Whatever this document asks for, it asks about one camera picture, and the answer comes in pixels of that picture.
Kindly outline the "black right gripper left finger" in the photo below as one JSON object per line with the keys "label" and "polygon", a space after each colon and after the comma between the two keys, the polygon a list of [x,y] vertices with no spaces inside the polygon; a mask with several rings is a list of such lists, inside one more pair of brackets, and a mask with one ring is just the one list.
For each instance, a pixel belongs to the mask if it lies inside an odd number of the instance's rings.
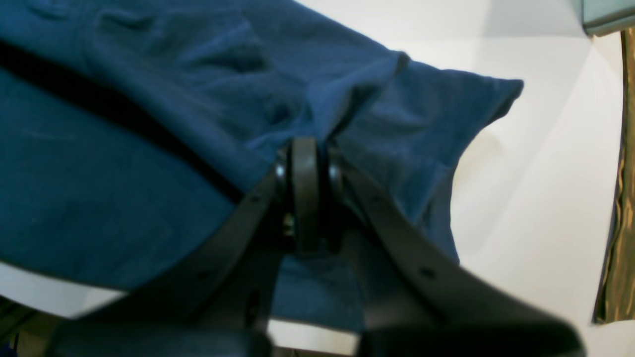
{"label": "black right gripper left finger", "polygon": [[267,320],[287,220],[292,147],[221,228],[158,278],[62,325],[48,357],[269,357]]}

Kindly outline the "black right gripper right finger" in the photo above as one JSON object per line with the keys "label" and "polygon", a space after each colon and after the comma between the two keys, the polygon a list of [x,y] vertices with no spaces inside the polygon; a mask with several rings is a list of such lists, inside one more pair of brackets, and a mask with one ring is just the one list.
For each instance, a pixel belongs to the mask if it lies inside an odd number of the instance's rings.
{"label": "black right gripper right finger", "polygon": [[569,323],[460,267],[335,146],[325,154],[339,253],[361,293],[358,357],[586,355]]}

